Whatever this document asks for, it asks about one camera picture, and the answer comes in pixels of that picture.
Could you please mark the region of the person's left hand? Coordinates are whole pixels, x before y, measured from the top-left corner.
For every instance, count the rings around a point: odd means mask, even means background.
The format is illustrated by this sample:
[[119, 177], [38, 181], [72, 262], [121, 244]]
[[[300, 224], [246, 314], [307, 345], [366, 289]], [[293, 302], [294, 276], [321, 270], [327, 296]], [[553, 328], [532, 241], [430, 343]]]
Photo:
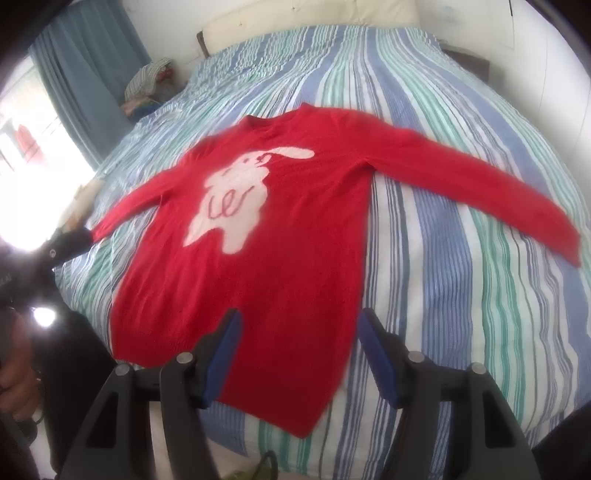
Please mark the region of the person's left hand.
[[12, 330], [11, 352], [1, 367], [1, 412], [11, 415], [15, 421], [31, 419], [40, 404], [32, 358], [27, 325], [17, 315]]

